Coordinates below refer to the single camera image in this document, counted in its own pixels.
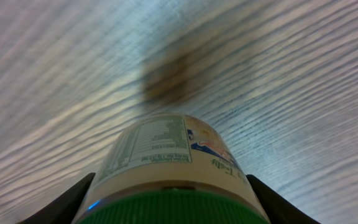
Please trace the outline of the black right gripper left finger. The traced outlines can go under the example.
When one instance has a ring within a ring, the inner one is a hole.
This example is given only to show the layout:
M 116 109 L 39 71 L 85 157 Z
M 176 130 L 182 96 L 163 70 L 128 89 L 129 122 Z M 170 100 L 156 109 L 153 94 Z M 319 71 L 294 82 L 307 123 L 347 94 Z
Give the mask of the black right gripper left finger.
M 19 224 L 70 224 L 86 196 L 95 173 L 89 173 L 47 206 Z

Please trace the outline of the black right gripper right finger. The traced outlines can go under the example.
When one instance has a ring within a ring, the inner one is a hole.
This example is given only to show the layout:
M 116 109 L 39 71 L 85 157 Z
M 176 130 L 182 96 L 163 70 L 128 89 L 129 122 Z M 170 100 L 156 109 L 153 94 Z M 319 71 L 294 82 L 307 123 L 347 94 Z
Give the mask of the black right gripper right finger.
M 319 224 L 254 175 L 246 175 L 271 224 Z

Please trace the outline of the green lid white jar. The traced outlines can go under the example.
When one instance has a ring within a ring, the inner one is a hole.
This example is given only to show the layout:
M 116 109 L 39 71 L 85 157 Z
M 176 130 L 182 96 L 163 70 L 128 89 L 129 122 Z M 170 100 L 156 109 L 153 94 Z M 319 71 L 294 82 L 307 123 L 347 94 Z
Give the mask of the green lid white jar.
M 75 223 L 268 223 L 221 136 L 160 113 L 126 128 L 106 154 Z

